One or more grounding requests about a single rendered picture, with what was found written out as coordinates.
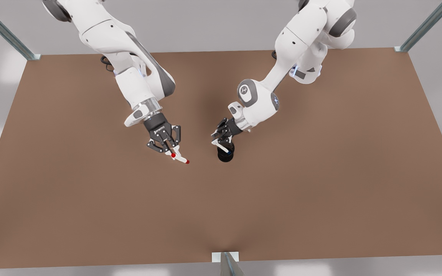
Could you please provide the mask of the black cylindrical cup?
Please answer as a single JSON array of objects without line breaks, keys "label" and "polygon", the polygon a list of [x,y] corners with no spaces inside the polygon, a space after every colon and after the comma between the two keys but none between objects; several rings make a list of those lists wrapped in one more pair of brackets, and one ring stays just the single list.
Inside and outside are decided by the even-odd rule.
[{"label": "black cylindrical cup", "polygon": [[225,152],[222,148],[217,147],[218,159],[227,163],[233,159],[235,147],[233,143],[221,143],[221,145],[228,149],[228,152]]}]

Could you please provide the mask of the silver frame post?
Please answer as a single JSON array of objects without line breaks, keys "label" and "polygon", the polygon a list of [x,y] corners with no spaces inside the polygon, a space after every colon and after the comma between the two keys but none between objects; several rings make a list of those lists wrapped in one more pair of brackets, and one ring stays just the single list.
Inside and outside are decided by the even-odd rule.
[{"label": "silver frame post", "polygon": [[27,61],[38,61],[41,59],[40,54],[33,53],[21,40],[12,33],[12,31],[0,21],[0,36],[5,39],[16,51],[21,54]]},{"label": "silver frame post", "polygon": [[211,253],[211,262],[220,263],[220,276],[246,276],[240,266],[239,252]]},{"label": "silver frame post", "polygon": [[405,42],[400,46],[395,46],[393,49],[396,53],[406,53],[409,52],[413,46],[419,42],[420,39],[424,37],[426,33],[428,33],[429,30],[435,24],[440,21],[442,18],[442,1],[441,3],[435,8],[435,10],[421,23],[421,25],[409,36],[408,39],[405,40]]}]

